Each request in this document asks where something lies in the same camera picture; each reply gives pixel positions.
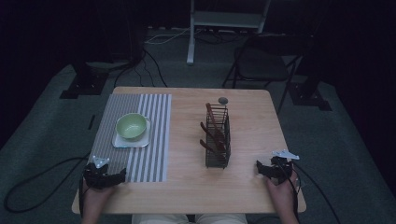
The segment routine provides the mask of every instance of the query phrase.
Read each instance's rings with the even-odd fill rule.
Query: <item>pants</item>
[[[189,224],[186,215],[142,215],[133,214],[132,224]],[[199,224],[248,224],[245,214],[203,214],[195,215]]]

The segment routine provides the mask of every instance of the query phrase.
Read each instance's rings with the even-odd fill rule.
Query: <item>person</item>
[[[297,174],[293,171],[290,180],[296,186]],[[294,191],[289,181],[275,185],[273,181],[264,177],[264,183],[268,188],[274,208],[279,215],[282,224],[298,224],[294,215],[293,200]],[[82,224],[95,224],[98,222],[103,208],[114,192],[115,188],[88,189],[84,181],[84,212]],[[196,223],[200,224],[246,224],[245,214],[203,214],[195,216]],[[180,224],[190,223],[185,215],[133,215],[133,224]]]

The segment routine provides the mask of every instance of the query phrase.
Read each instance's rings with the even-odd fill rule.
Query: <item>tabletop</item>
[[[163,182],[122,183],[109,199],[109,214],[274,213],[256,161],[270,165],[287,148],[271,96],[264,90],[117,87],[113,94],[171,94],[167,177]],[[200,122],[206,103],[228,99],[231,157],[207,168]],[[299,212],[306,209],[300,191]],[[78,213],[78,195],[72,205]]]

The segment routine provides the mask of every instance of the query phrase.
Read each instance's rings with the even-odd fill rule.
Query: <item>square saucer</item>
[[[113,147],[145,147],[149,144],[149,140],[151,137],[151,120],[146,117],[146,130],[143,133],[143,136],[138,141],[129,141],[126,138],[119,136],[114,129],[113,139],[111,143]]]

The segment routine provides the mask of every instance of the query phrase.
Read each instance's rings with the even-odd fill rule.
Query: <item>striped placemat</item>
[[[111,94],[93,143],[92,156],[110,158],[108,173],[127,169],[126,182],[161,182],[166,180],[171,94]],[[113,147],[111,141],[117,120],[128,113],[139,113],[151,120],[147,146]]]

